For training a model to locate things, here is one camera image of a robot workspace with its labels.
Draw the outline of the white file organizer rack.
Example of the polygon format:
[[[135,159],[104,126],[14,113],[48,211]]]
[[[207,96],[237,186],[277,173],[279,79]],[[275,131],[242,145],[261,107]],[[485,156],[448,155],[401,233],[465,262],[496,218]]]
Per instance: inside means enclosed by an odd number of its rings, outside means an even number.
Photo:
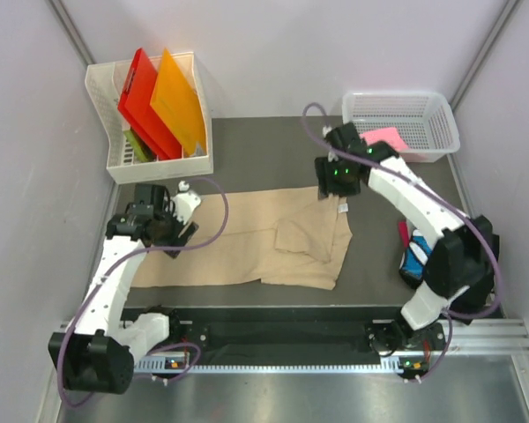
[[[85,86],[108,137],[106,169],[116,184],[151,182],[165,179],[186,179],[209,175],[214,171],[212,151],[212,117],[199,75],[198,61],[194,52],[173,55],[190,86],[197,94],[205,123],[206,154],[177,160],[142,163],[136,157],[123,132],[130,125],[117,110],[117,102],[130,68],[131,60],[91,64],[87,67]]]

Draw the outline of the black printed t shirt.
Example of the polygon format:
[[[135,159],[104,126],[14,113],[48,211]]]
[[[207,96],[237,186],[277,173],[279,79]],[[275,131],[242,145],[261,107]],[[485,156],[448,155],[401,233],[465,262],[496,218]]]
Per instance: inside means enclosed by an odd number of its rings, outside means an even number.
[[[405,247],[399,265],[399,276],[407,286],[416,290],[422,282],[424,265],[432,249],[421,232],[407,220],[398,223],[400,239]],[[485,308],[488,296],[494,289],[494,277],[489,274],[451,305],[451,311],[475,314]]]

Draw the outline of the red plastic folder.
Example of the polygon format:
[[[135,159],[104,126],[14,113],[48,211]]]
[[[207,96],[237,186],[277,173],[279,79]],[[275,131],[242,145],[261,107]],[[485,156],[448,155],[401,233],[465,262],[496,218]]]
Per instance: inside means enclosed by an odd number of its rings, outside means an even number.
[[[139,48],[130,63],[117,109],[158,160],[177,160],[183,149],[150,102],[158,71]]]

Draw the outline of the green booklet in rack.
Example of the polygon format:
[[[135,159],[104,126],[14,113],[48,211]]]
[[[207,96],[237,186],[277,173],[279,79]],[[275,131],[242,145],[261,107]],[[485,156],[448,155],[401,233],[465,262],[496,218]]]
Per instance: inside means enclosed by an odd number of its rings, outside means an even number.
[[[123,134],[126,141],[130,144],[130,147],[133,151],[134,157],[141,163],[147,163],[155,161],[156,155],[151,151],[151,149],[146,145],[146,143],[138,136],[138,134],[133,130],[124,130]]]

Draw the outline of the orange plastic folder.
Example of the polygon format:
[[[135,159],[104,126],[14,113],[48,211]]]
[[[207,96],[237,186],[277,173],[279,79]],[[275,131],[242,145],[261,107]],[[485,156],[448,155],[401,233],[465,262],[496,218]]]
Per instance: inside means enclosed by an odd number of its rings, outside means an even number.
[[[205,120],[193,74],[193,55],[162,51],[150,106],[187,157],[206,155]]]

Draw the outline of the white mesh laundry basket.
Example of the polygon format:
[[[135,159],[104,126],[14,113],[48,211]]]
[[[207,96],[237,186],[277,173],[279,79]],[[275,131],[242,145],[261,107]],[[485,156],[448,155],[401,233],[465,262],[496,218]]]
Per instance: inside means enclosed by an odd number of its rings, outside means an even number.
[[[394,127],[406,144],[406,161],[433,163],[460,148],[451,106],[440,93],[382,91],[347,93],[342,118],[357,131]]]

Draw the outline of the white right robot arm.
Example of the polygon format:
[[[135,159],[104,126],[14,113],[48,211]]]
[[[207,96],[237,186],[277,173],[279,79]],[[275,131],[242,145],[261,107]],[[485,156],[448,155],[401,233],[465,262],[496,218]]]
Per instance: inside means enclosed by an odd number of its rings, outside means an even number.
[[[472,321],[494,313],[487,303],[499,281],[491,222],[469,218],[432,190],[384,140],[368,143],[351,123],[324,126],[314,137],[328,154],[316,160],[323,194],[354,195],[362,186],[386,199],[414,227],[409,248],[421,269],[414,294],[399,311],[393,335],[406,348],[415,348],[426,327],[440,315]]]

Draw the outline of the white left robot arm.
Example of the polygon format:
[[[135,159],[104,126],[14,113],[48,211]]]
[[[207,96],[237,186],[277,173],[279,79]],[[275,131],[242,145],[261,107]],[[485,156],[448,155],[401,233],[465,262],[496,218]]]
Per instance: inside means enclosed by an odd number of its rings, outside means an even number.
[[[181,326],[161,312],[146,312],[129,326],[120,319],[147,250],[167,247],[177,256],[197,231],[191,218],[201,203],[186,181],[174,195],[162,185],[140,183],[132,202],[108,221],[86,297],[67,329],[48,342],[62,389],[123,394],[156,345],[169,350],[180,344]]]

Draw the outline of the beige t shirt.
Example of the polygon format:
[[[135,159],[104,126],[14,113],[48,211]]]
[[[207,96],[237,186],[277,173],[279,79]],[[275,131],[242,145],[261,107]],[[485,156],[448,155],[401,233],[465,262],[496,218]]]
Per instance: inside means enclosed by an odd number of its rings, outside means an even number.
[[[194,215],[194,250],[154,251],[138,267],[135,288],[268,285],[332,290],[352,232],[346,199],[319,198],[315,187],[204,197]]]

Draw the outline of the pink t shirt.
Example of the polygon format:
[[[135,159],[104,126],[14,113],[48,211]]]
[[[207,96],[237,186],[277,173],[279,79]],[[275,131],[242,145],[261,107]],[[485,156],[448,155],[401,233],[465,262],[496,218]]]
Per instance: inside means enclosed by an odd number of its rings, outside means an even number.
[[[395,127],[386,127],[382,129],[369,130],[361,133],[367,145],[373,145],[377,142],[384,141],[397,152],[403,152],[408,149],[406,142],[399,135]]]

